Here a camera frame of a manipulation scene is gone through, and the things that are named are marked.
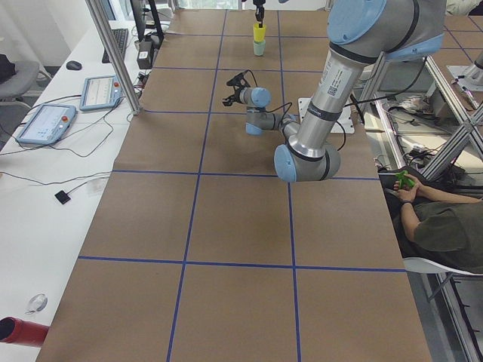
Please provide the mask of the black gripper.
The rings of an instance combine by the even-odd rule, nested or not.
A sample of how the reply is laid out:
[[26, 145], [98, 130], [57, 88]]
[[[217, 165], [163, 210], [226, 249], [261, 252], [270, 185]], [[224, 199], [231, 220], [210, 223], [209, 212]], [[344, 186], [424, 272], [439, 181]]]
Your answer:
[[245, 75], [237, 74], [226, 82], [226, 85], [233, 87], [233, 95], [222, 99], [224, 106], [231, 106], [233, 103], [245, 104]]
[[264, 19], [264, 5], [266, 3], [265, 0], [253, 0], [253, 5], [256, 7], [255, 17], [257, 21], [257, 26], [263, 26], [263, 19]]

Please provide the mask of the seated person's hands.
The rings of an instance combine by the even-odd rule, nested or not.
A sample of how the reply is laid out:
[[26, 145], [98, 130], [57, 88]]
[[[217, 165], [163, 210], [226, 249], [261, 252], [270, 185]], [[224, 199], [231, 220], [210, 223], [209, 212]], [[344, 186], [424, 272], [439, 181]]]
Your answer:
[[411, 188], [401, 186], [401, 183], [398, 180], [393, 185], [393, 189], [397, 192], [398, 198], [401, 202], [413, 202], [417, 197], [419, 188], [422, 186], [422, 183], [415, 176], [408, 174], [407, 178], [412, 179], [414, 182], [414, 185]]

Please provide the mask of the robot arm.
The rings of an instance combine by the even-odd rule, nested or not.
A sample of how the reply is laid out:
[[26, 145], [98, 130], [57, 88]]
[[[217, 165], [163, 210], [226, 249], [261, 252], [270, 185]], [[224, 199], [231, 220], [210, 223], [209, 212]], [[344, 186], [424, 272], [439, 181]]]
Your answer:
[[246, 105], [249, 134], [282, 133], [285, 141], [274, 154], [280, 179], [293, 183], [331, 178], [340, 168], [340, 155], [327, 138], [364, 68], [380, 54], [388, 61], [434, 54], [442, 45], [445, 12], [444, 1], [337, 1], [328, 17], [324, 71], [302, 121], [267, 112], [270, 92], [244, 83], [242, 74], [227, 82], [234, 93], [223, 105]]

